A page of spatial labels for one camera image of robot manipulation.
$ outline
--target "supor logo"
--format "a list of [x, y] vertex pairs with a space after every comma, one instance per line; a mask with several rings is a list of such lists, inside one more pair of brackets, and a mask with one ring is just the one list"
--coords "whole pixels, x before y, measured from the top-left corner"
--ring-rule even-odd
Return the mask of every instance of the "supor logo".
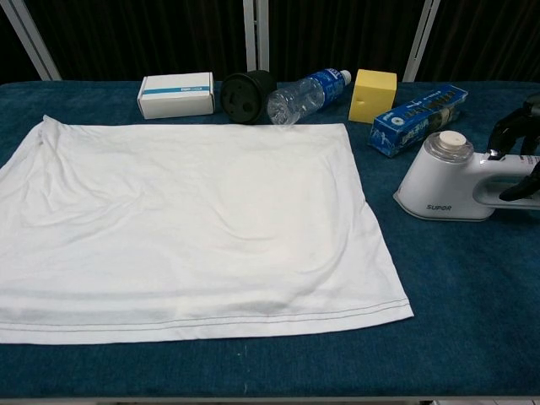
[[451, 205], [431, 205], [428, 204], [427, 209], [432, 209], [434, 211], [450, 211], [452, 209]]

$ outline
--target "yellow sponge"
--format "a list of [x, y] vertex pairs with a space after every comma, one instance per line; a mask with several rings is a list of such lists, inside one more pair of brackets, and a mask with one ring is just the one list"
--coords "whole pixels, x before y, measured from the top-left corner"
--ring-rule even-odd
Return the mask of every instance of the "yellow sponge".
[[354, 82], [348, 119], [372, 124], [376, 116], [392, 108], [396, 88], [395, 73], [360, 69]]

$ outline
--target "white towel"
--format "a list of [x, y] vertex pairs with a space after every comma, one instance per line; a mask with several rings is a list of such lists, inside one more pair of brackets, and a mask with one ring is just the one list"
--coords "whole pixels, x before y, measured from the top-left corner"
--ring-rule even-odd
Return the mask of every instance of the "white towel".
[[0, 170], [2, 343], [295, 335], [412, 315], [341, 124], [45, 117]]

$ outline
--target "blue bottle label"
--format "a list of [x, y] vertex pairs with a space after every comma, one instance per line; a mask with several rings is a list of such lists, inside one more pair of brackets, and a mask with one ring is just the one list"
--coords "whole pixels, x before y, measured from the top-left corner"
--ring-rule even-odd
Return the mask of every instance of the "blue bottle label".
[[332, 103], [345, 89], [345, 78], [336, 69], [324, 69], [310, 74], [308, 78], [314, 78], [321, 84], [324, 91], [323, 107]]

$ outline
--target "plastic water bottle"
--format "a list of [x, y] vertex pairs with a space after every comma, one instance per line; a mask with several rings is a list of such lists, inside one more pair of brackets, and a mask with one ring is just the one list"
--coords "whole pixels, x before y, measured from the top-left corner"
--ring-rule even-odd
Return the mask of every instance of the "plastic water bottle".
[[324, 69], [284, 89], [277, 89], [268, 97], [270, 121], [275, 125], [292, 125], [332, 103], [349, 83], [349, 71]]

